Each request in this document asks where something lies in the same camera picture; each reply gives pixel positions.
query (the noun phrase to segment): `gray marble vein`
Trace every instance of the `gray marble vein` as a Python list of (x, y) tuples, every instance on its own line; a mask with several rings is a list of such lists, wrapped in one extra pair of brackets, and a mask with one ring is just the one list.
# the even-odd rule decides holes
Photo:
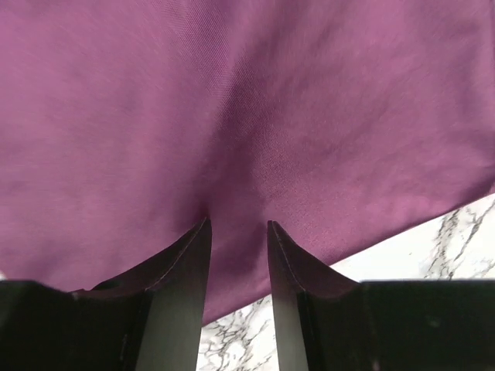
[[(356, 281), (495, 278), (495, 196), (333, 265)], [(203, 328), (198, 371), (278, 371), (271, 297)]]

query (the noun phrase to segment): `purple cloth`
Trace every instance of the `purple cloth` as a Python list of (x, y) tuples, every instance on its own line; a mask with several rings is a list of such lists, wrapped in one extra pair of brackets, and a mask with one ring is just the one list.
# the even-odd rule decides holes
[(489, 0), (3, 0), (0, 270), (75, 290), (213, 223), (205, 322), (495, 191)]

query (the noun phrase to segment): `marble surface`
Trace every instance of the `marble surface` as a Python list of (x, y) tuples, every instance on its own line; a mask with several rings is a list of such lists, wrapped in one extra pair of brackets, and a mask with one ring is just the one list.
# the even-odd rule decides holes
[[(495, 196), (333, 265), (356, 281), (495, 278)], [(196, 371), (278, 371), (268, 296), (203, 328)]]

